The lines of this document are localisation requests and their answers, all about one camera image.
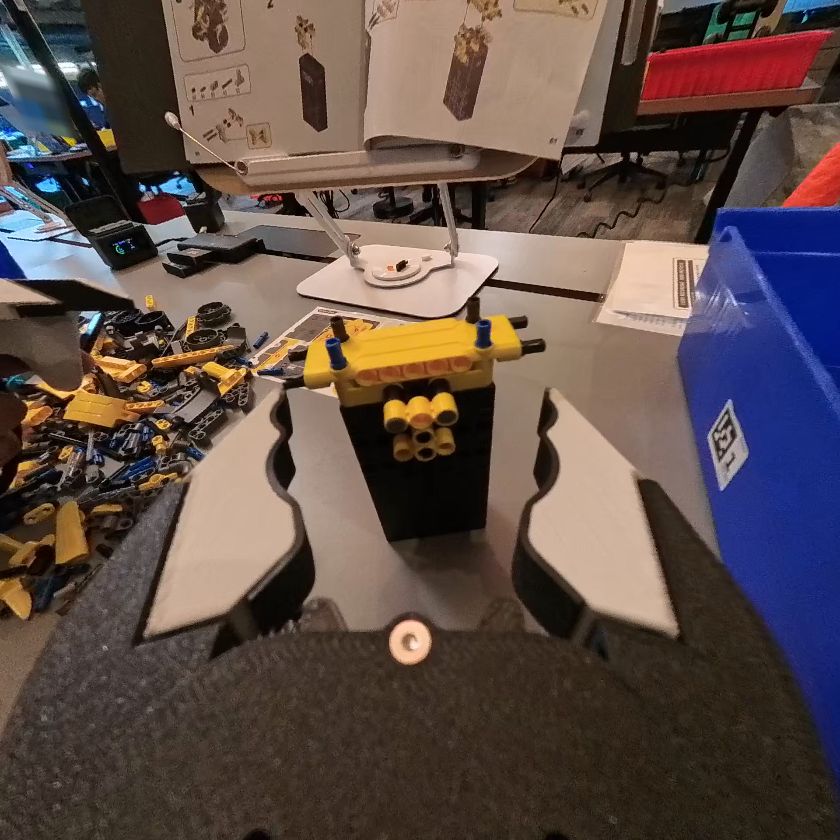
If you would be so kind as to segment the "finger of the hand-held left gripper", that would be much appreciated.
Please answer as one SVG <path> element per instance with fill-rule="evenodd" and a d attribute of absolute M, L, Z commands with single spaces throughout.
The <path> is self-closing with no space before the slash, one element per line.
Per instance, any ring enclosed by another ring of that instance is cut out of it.
<path fill-rule="evenodd" d="M 1 279 L 1 321 L 42 319 L 86 311 L 136 308 L 121 290 L 85 279 Z"/>

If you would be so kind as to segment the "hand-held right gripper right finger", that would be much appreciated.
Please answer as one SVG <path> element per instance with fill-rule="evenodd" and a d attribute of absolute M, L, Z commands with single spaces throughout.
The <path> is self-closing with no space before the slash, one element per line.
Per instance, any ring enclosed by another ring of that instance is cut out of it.
<path fill-rule="evenodd" d="M 543 393 L 538 439 L 511 566 L 519 601 L 574 644 L 604 623 L 678 639 L 636 467 L 555 388 Z"/>

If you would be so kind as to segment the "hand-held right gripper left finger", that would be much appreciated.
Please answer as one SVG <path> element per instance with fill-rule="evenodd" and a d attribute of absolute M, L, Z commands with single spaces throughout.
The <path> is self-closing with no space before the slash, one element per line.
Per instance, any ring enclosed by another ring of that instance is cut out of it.
<path fill-rule="evenodd" d="M 133 643 L 211 629 L 211 657 L 298 619 L 316 581 L 287 393 L 269 391 L 184 485 Z"/>

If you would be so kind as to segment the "pile of brick parts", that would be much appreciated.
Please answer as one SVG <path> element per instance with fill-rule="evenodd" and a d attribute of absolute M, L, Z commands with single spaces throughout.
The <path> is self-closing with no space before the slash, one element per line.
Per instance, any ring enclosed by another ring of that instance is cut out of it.
<path fill-rule="evenodd" d="M 175 326 L 145 305 L 80 318 L 92 369 L 76 389 L 2 379 L 26 409 L 2 467 L 2 618 L 27 621 L 88 583 L 231 412 L 250 408 L 251 346 L 231 307 L 206 303 Z"/>

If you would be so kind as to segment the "black and yellow brick assembly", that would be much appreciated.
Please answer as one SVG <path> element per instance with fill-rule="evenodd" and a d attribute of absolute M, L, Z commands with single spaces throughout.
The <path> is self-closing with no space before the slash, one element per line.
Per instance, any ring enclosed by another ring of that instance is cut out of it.
<path fill-rule="evenodd" d="M 546 350 L 528 325 L 472 297 L 464 318 L 358 331 L 334 315 L 308 344 L 300 386 L 334 391 L 387 541 L 486 526 L 495 371 Z"/>

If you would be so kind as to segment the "person's left hand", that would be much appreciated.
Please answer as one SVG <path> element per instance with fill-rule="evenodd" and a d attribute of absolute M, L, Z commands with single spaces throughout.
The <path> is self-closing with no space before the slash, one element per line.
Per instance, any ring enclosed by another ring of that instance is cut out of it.
<path fill-rule="evenodd" d="M 18 358 L 1 355 L 1 493 L 12 484 L 17 474 L 23 448 L 23 426 L 27 408 L 24 402 L 9 391 L 7 381 L 22 375 L 27 381 L 32 371 Z"/>

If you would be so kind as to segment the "black charger case with display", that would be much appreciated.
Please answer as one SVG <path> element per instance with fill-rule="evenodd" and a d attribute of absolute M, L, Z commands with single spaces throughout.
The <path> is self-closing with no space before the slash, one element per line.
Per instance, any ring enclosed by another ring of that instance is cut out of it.
<path fill-rule="evenodd" d="M 145 226 L 134 222 L 110 195 L 69 204 L 65 215 L 112 270 L 124 270 L 159 255 Z"/>

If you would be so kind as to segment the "black power adapter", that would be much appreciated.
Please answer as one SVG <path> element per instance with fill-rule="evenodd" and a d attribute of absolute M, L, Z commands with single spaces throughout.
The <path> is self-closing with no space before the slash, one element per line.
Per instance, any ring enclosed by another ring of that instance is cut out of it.
<path fill-rule="evenodd" d="M 204 192 L 187 197 L 182 202 L 182 209 L 196 235 L 216 234 L 226 225 L 218 200 Z"/>

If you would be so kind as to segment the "black docking hub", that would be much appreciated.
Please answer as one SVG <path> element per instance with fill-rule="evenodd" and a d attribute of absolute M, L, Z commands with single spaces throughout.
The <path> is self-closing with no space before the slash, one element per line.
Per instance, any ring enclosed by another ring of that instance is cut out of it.
<path fill-rule="evenodd" d="M 166 253 L 162 267 L 174 277 L 187 278 L 215 266 L 238 265 L 264 252 L 263 238 L 200 234 L 177 242 Z"/>

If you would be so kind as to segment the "blue storage bin white tag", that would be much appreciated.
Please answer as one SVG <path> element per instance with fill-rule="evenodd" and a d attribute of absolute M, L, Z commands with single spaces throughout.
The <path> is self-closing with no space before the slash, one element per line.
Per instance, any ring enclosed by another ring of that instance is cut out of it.
<path fill-rule="evenodd" d="M 677 359 L 723 563 L 838 780 L 838 207 L 721 210 Z"/>

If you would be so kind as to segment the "black divider panel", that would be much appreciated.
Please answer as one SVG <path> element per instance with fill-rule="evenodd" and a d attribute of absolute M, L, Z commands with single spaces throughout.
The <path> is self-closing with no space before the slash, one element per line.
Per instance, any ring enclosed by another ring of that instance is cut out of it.
<path fill-rule="evenodd" d="M 82 1 L 122 169 L 134 175 L 189 167 L 161 1 Z"/>

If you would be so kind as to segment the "white book stand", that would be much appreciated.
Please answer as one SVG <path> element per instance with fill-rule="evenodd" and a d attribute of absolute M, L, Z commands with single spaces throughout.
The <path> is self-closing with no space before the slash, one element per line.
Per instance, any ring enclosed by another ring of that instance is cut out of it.
<path fill-rule="evenodd" d="M 455 210 L 448 191 L 451 175 L 480 173 L 480 151 L 435 143 L 379 150 L 316 154 L 269 154 L 224 161 L 181 125 L 174 112 L 165 122 L 250 187 L 295 186 L 295 195 L 339 257 L 297 287 L 303 298 L 348 308 L 366 308 L 415 319 L 441 319 L 462 309 L 498 269 L 497 259 L 462 252 Z M 352 186 L 393 186 L 435 182 L 444 211 L 448 242 L 441 248 L 360 245 L 330 215 L 317 192 L 349 181 Z"/>

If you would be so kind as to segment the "red bag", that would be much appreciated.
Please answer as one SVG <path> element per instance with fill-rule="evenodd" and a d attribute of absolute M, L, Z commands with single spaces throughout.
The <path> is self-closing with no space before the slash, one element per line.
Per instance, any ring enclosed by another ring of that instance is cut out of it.
<path fill-rule="evenodd" d="M 817 163 L 782 203 L 785 208 L 835 207 L 839 204 L 839 143 Z"/>

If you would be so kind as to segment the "open instruction booklet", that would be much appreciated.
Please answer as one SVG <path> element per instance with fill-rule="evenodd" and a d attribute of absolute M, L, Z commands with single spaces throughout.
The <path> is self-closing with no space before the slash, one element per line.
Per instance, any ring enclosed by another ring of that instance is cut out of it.
<path fill-rule="evenodd" d="M 608 2 L 159 2 L 184 149 L 242 175 L 556 158 Z"/>

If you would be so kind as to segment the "red bin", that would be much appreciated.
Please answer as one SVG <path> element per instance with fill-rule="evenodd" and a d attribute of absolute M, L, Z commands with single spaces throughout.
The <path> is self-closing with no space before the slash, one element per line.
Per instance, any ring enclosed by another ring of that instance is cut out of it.
<path fill-rule="evenodd" d="M 647 58 L 640 99 L 796 89 L 832 35 L 810 30 L 655 52 Z"/>

